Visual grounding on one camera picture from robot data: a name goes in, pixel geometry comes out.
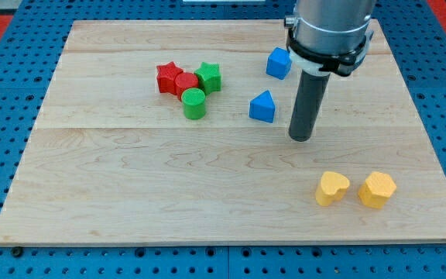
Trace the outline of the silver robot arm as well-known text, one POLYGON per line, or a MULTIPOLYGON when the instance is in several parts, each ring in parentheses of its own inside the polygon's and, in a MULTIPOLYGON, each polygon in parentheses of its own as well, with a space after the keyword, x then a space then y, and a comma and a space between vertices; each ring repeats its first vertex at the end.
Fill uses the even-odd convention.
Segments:
POLYGON ((303 72, 349 76, 365 59, 376 0, 298 0, 284 19, 286 48, 303 72))

